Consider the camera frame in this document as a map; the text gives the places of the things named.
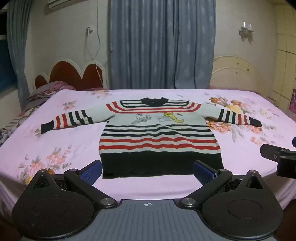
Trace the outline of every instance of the pink poster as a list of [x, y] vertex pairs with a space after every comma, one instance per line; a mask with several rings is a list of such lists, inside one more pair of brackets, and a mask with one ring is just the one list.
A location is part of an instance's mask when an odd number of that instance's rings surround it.
[[293, 89], [289, 110], [296, 114], [296, 89]]

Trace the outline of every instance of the gray ribbed panel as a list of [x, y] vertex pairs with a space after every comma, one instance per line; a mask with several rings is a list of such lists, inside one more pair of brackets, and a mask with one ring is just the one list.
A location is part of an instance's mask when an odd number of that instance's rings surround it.
[[[192, 210], [173, 200], [123, 200], [102, 210], [84, 231], [64, 241], [227, 241], [210, 231]], [[268, 238], [265, 241], [276, 241]]]

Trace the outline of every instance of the bed sheet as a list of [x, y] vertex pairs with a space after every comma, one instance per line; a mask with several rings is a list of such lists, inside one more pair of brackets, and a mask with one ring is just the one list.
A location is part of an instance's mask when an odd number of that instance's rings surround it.
[[[296, 181], [275, 175], [276, 163], [260, 155], [269, 143], [293, 149], [296, 123], [259, 95], [236, 90], [62, 90], [36, 110], [0, 147], [0, 197], [11, 212], [25, 185], [39, 169], [53, 174], [68, 168], [81, 169], [99, 160], [98, 145], [104, 123], [79, 126], [40, 134], [40, 125], [67, 112], [125, 99], [161, 98], [208, 103], [262, 122], [262, 127], [237, 126], [208, 121], [222, 151], [224, 167], [244, 175], [254, 169], [265, 178], [282, 208], [295, 198]], [[195, 191], [201, 184], [193, 175], [129, 177], [104, 180], [94, 186], [120, 199], [173, 199]]]

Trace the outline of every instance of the red stripe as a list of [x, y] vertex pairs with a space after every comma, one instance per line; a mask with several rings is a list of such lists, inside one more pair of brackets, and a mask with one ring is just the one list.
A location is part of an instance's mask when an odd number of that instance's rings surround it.
[[247, 116], [244, 115], [244, 124], [247, 125], [248, 124], [248, 120], [247, 120]]
[[239, 125], [241, 125], [242, 124], [242, 114], [238, 115], [238, 119], [239, 119]]
[[[166, 109], [166, 110], [157, 110], [157, 111], [145, 111], [145, 112], [142, 112], [142, 111], [140, 111], [141, 109], [137, 109], [137, 110], [135, 110], [133, 112], [126, 111], [126, 110], [124, 110], [124, 112], [119, 112], [118, 110], [113, 109], [110, 104], [107, 104], [106, 106], [107, 106], [107, 108], [109, 110], [111, 110], [111, 111], [113, 111], [115, 113], [122, 113], [122, 114], [134, 114], [134, 113], [144, 113], [144, 114], [149, 114], [149, 113], [166, 113], [166, 112], [169, 112], [170, 111], [170, 109]], [[201, 106], [201, 104], [198, 104], [196, 106], [196, 108], [194, 108], [192, 110], [178, 110], [177, 112], [193, 112], [193, 111], [198, 110], [200, 108], [200, 106]]]
[[135, 109], [125, 110], [125, 109], [119, 107], [117, 105], [117, 102], [116, 101], [114, 101], [112, 103], [113, 103], [113, 105], [115, 106], [116, 109], [119, 109], [119, 110], [122, 110], [122, 111], [133, 111], [133, 110], [136, 110], [136, 111], [138, 111], [138, 110], [166, 110], [166, 112], [167, 112], [168, 110], [185, 110], [185, 109], [190, 109], [190, 108], [194, 107], [194, 103], [192, 103], [191, 106], [186, 107], [186, 108], [185, 107], [146, 108], [146, 109], [137, 109], [137, 108], [135, 108]]
[[173, 141], [173, 142], [177, 142], [177, 141], [188, 141], [191, 143], [217, 143], [217, 140], [190, 140], [190, 139], [186, 139], [184, 137], [177, 137], [177, 138], [169, 138], [169, 137], [162, 137], [159, 139], [152, 139], [152, 138], [143, 138], [143, 139], [139, 139], [139, 140], [134, 140], [134, 139], [100, 139], [100, 142], [111, 142], [111, 143], [117, 143], [117, 142], [128, 142], [128, 143], [140, 143], [140, 142], [144, 142], [144, 141], [151, 141], [151, 142], [161, 142], [161, 141]]
[[61, 128], [61, 120], [59, 119], [59, 116], [56, 117], [57, 120], [57, 129]]
[[219, 150], [220, 149], [220, 146], [194, 146], [192, 144], [179, 144], [179, 145], [160, 144], [160, 145], [153, 145], [153, 144], [150, 144], [150, 143], [145, 143], [145, 144], [138, 145], [138, 146], [125, 146], [125, 145], [104, 146], [104, 145], [101, 145], [101, 146], [99, 146], [99, 149], [100, 150], [110, 150], [110, 149], [133, 150], [133, 149], [140, 149], [140, 148], [143, 148], [143, 147], [151, 147], [151, 148], [154, 148], [154, 149], [160, 149], [162, 147], [165, 147], [165, 148], [174, 148], [174, 149], [179, 149], [179, 148], [194, 148], [194, 149], [198, 149], [198, 150]]
[[67, 118], [66, 118], [66, 114], [62, 114], [62, 117], [63, 117], [63, 121], [64, 121], [64, 127], [69, 127], [68, 122], [67, 122]]

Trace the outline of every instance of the gray-blue curtain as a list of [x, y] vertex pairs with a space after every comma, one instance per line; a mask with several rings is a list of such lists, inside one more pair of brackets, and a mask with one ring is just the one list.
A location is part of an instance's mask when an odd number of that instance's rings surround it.
[[7, 42], [10, 60], [17, 77], [20, 107], [27, 104], [29, 88], [25, 76], [25, 48], [33, 0], [10, 0], [7, 6]]
[[215, 0], [111, 0], [111, 88], [208, 88], [215, 33]]

